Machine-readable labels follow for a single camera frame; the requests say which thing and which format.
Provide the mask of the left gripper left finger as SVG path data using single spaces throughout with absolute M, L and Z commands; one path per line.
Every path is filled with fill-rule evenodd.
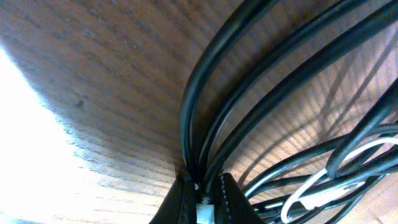
M 197 195 L 188 174 L 179 173 L 150 224 L 196 224 Z

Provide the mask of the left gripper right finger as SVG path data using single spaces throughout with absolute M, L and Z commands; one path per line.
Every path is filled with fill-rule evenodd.
M 264 224 L 229 173 L 213 182 L 216 224 Z

